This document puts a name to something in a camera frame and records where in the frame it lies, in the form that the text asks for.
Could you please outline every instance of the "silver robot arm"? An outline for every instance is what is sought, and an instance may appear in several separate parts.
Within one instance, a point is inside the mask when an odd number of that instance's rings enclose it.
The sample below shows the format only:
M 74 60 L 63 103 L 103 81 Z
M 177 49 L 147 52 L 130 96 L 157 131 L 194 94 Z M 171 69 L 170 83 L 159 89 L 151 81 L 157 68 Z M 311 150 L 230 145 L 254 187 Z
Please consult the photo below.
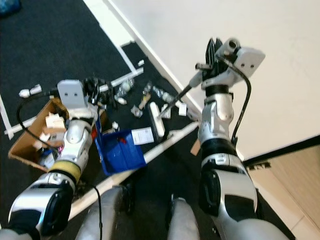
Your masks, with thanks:
M 206 64 L 201 64 L 205 66 L 201 88 L 206 99 L 198 131 L 202 150 L 199 205 L 211 215 L 223 240 L 287 240 L 274 225 L 257 219 L 256 188 L 237 156 L 236 138 L 230 139 L 229 133 L 234 118 L 229 89 L 243 80 L 238 70 L 249 78 L 264 58 L 261 51 L 241 47 L 235 38 L 224 44 L 211 39 Z
M 48 173 L 15 199 L 9 227 L 0 230 L 0 240 L 48 239 L 68 224 L 76 184 L 88 162 L 98 108 L 88 103 L 80 81 L 63 80 L 57 87 L 72 118 L 64 135 L 64 148 Z

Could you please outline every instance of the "black cable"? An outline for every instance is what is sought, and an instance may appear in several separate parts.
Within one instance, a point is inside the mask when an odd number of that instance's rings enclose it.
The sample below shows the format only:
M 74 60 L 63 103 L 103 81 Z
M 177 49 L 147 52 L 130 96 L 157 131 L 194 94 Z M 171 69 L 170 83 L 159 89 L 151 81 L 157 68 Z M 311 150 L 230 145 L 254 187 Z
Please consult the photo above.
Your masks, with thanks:
M 98 205 L 99 205 L 99 228 L 100 228 L 100 240 L 102 240 L 102 210 L 101 210 L 101 197 L 100 193 L 97 189 L 96 186 L 88 184 L 87 186 L 92 187 L 95 191 L 96 194 L 98 195 Z
M 20 126 L 22 127 L 22 129 L 25 132 L 27 132 L 29 135 L 31 135 L 34 139 L 36 139 L 36 140 L 40 141 L 41 143 L 43 143 L 44 145 L 48 146 L 52 151 L 54 151 L 55 154 L 58 154 L 59 152 L 54 146 L 51 146 L 47 142 L 41 140 L 40 137 L 38 137 L 33 132 L 31 132 L 28 128 L 26 128 L 24 126 L 24 123 L 21 120 L 21 117 L 20 117 L 21 109 L 23 108 L 23 106 L 25 104 L 27 104 L 27 103 L 35 100 L 35 99 L 39 99 L 39 98 L 42 98 L 42 97 L 50 96 L 50 95 L 56 93 L 56 91 L 57 91 L 56 89 L 53 89 L 53 90 L 50 90 L 50 91 L 40 92 L 40 93 L 37 93 L 37 94 L 32 95 L 32 96 L 28 97 L 27 99 L 25 99 L 23 102 L 20 103 L 20 105 L 18 106 L 18 108 L 16 110 L 16 119 L 17 119 L 18 123 L 20 124 Z
M 243 80 L 245 81 L 246 87 L 247 87 L 247 91 L 246 91 L 246 96 L 245 96 L 245 99 L 244 99 L 244 103 L 243 103 L 243 106 L 242 106 L 242 109 L 241 109 L 239 118 L 238 118 L 238 120 L 236 121 L 234 130 L 233 130 L 233 133 L 232 133 L 232 137 L 231 137 L 231 143 L 232 143 L 233 145 L 236 145 L 236 144 L 237 144 L 237 140 L 238 140 L 238 138 L 236 137 L 237 131 L 238 131 L 238 128 L 239 128 L 240 123 L 241 123 L 241 121 L 242 121 L 242 118 L 244 117 L 244 114 L 245 114 L 245 111 L 246 111 L 246 108 L 247 108 L 247 105 L 248 105 L 248 102 L 249 102 L 249 99 L 250 99 L 250 95 L 251 95 L 251 83 L 250 83 L 249 79 L 247 78 L 247 76 L 246 76 L 241 70 L 239 70 L 239 68 L 235 67 L 229 60 L 227 60 L 226 58 L 221 57 L 221 56 L 217 56 L 216 58 L 217 58 L 219 61 L 221 61 L 221 62 L 223 62 L 224 64 L 226 64 L 226 65 L 227 65 L 230 69 L 232 69 L 236 74 L 240 75 L 240 77 L 243 78 Z

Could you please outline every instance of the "black carpet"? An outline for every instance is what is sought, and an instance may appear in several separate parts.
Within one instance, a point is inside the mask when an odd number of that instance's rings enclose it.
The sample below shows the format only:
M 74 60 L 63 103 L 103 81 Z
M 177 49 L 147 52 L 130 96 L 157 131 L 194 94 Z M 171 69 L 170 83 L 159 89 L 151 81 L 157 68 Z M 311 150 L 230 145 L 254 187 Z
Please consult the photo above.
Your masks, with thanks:
M 144 59 L 144 73 L 135 78 L 136 84 L 126 97 L 128 105 L 110 110 L 108 116 L 111 121 L 118 122 L 121 129 L 149 127 L 151 122 L 147 111 L 140 119 L 136 119 L 130 112 L 133 104 L 140 103 L 144 86 L 152 81 L 173 95 L 176 91 L 161 77 L 135 43 L 123 49 L 136 67 L 138 61 Z M 60 80 L 83 80 L 93 73 L 97 77 L 113 80 L 129 72 L 85 4 L 76 0 L 47 0 L 41 3 L 23 1 L 21 12 L 1 21 L 0 67 L 1 96 L 12 125 L 17 123 L 15 112 L 19 102 L 18 93 L 22 88 L 39 83 L 43 89 L 48 89 Z M 154 94 L 151 99 L 159 106 L 163 105 L 163 101 Z M 24 117 L 37 114 L 44 103 L 36 102 Z M 181 129 L 188 123 L 190 120 L 178 116 L 176 108 L 172 110 L 172 120 L 164 121 L 167 130 Z M 41 171 L 7 158 L 10 146 L 20 133 L 9 141 L 3 131 L 2 127 L 0 222 L 6 226 L 13 200 L 39 177 Z M 211 219 L 198 206 L 201 159 L 199 155 L 194 157 L 190 154 L 196 138 L 197 131 L 194 131 L 135 175 L 136 208 L 131 216 L 121 215 L 116 233 L 118 239 L 166 239 L 165 214 L 172 193 L 185 198 L 191 205 L 201 239 L 219 239 L 212 231 Z M 149 143 L 141 148 L 147 152 L 155 145 Z M 83 179 L 97 184 L 105 176 L 94 145 L 89 155 Z M 262 205 L 263 211 L 267 213 L 266 218 L 285 230 L 270 206 L 265 201 Z M 85 215 L 84 211 L 73 219 L 56 239 L 74 239 Z

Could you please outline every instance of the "cardboard box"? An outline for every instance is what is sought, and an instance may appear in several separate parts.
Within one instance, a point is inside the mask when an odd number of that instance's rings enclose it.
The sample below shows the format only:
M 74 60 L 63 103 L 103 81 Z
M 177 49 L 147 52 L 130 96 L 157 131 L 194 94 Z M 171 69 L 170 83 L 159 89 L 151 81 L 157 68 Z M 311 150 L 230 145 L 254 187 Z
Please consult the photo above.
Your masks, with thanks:
M 43 127 L 46 127 L 46 116 L 50 113 L 56 113 L 55 104 L 50 100 L 44 108 L 36 116 L 35 121 L 28 128 L 32 133 L 37 136 L 43 132 Z M 37 141 L 27 132 L 24 132 L 20 138 L 11 147 L 8 157 L 16 159 L 24 164 L 31 165 L 34 168 L 47 172 L 48 169 L 38 164 L 38 157 L 36 149 L 33 147 L 34 142 Z

